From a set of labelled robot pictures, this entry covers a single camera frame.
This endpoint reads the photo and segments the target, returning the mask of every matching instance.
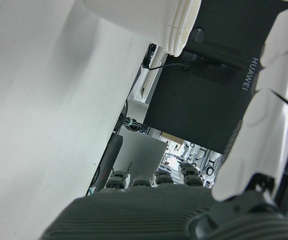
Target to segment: cable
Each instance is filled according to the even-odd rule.
[[[166,68],[166,67],[171,67],[171,66],[187,67],[187,65],[184,64],[184,63],[171,63],[171,64],[166,64],[166,65],[157,66],[157,67],[153,67],[153,68],[148,67],[147,69],[149,69],[149,70],[155,70],[155,69]]]
[[[135,119],[131,117],[125,117],[122,113],[120,114],[118,120],[122,122],[122,125],[125,126],[127,130],[133,131],[133,132],[141,132],[146,133],[148,130],[148,126],[137,122]]]
[[[157,66],[157,67],[153,67],[150,68],[149,67],[149,63],[150,63],[150,56],[152,53],[152,45],[154,44],[150,44],[149,48],[148,48],[148,53],[147,56],[145,58],[149,58],[149,59],[144,59],[144,61],[142,62],[142,67],[148,70],[156,70],[156,69],[160,69],[160,68],[166,68],[166,67],[171,67],[171,66],[182,66],[182,67],[188,67],[186,64],[184,63],[171,63],[171,64],[166,64],[166,65],[162,65],[162,66]]]

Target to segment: wires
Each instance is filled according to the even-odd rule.
[[[119,121],[122,122],[122,125],[129,131],[146,133],[148,130],[148,126],[143,125],[137,122],[135,119],[123,115],[122,113],[119,116]]]
[[[166,64],[166,65],[150,68],[149,64],[150,64],[151,58],[152,58],[153,53],[155,52],[155,50],[156,50],[156,45],[153,44],[153,43],[150,44],[149,47],[148,47],[147,55],[145,56],[145,58],[143,59],[143,62],[142,62],[142,67],[143,68],[149,69],[149,70],[155,70],[155,69],[166,68],[166,67],[171,67],[171,66],[182,66],[182,67],[185,67],[185,68],[188,67],[188,65],[186,65],[184,63],[171,63],[171,64]]]
[[[171,64],[166,64],[166,65],[157,66],[157,67],[153,67],[153,68],[148,67],[147,69],[155,70],[155,69],[166,68],[166,67],[171,67],[171,66],[182,66],[182,67],[185,67],[185,68],[187,67],[187,65],[184,64],[184,63],[171,63]]]

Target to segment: black monitor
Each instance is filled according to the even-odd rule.
[[[144,123],[223,153],[252,98],[265,39],[285,9],[288,2],[281,0],[202,1],[194,25],[205,31],[202,45],[244,59],[245,68],[197,57],[188,69],[163,69]],[[183,53],[165,64],[182,61]]]

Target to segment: white robotic arm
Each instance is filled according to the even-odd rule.
[[[260,62],[255,94],[212,189],[218,201],[243,193],[256,174],[272,180],[272,195],[279,186],[288,157],[288,10],[277,16]]]

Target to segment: desk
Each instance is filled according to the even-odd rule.
[[[82,1],[0,0],[0,240],[85,195],[148,44]]]

